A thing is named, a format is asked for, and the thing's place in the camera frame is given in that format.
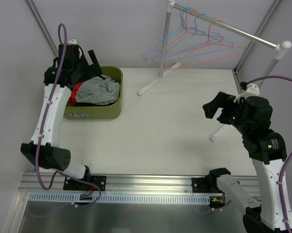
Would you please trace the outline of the red tank top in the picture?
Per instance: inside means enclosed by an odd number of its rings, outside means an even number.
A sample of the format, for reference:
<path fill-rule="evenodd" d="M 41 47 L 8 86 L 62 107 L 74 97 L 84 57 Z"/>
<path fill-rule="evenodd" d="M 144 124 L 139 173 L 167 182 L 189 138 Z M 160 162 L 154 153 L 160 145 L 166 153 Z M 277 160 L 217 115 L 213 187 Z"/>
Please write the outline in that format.
<path fill-rule="evenodd" d="M 77 95 L 77 92 L 82 84 L 83 84 L 83 82 L 80 82 L 80 83 L 77 83 L 76 85 L 73 86 L 70 98 L 68 100 L 68 103 L 73 107 L 79 106 L 79 104 L 76 100 L 76 95 Z"/>

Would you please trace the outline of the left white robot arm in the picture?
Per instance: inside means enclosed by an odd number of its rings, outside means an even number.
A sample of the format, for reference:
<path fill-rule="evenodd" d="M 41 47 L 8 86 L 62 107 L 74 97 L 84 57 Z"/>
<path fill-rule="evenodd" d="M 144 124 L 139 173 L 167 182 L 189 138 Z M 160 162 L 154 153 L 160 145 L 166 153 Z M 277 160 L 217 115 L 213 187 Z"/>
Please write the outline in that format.
<path fill-rule="evenodd" d="M 62 118 L 73 87 L 102 75 L 94 50 L 88 55 L 89 65 L 82 48 L 78 44 L 60 44 L 60 55 L 53 61 L 44 74 L 44 100 L 36 130 L 29 143 L 21 145 L 21 153 L 34 165 L 38 173 L 40 168 L 62 172 L 74 179 L 81 190 L 91 186 L 89 168 L 74 163 L 68 149 L 59 147 Z"/>

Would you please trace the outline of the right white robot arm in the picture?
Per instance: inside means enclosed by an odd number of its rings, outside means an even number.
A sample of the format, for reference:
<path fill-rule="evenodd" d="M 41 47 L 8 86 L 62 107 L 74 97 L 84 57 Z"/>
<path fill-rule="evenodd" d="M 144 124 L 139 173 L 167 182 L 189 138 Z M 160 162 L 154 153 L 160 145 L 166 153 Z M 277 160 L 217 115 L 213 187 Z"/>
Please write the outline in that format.
<path fill-rule="evenodd" d="M 292 212 L 285 187 L 284 168 L 289 161 L 283 137 L 270 129 L 273 108 L 259 96 L 242 97 L 219 92 L 203 105 L 206 118 L 234 126 L 242 135 L 242 143 L 255 168 L 260 200 L 252 198 L 236 182 L 227 168 L 209 171 L 204 187 L 222 192 L 243 213 L 243 225 L 248 233 L 292 233 Z"/>

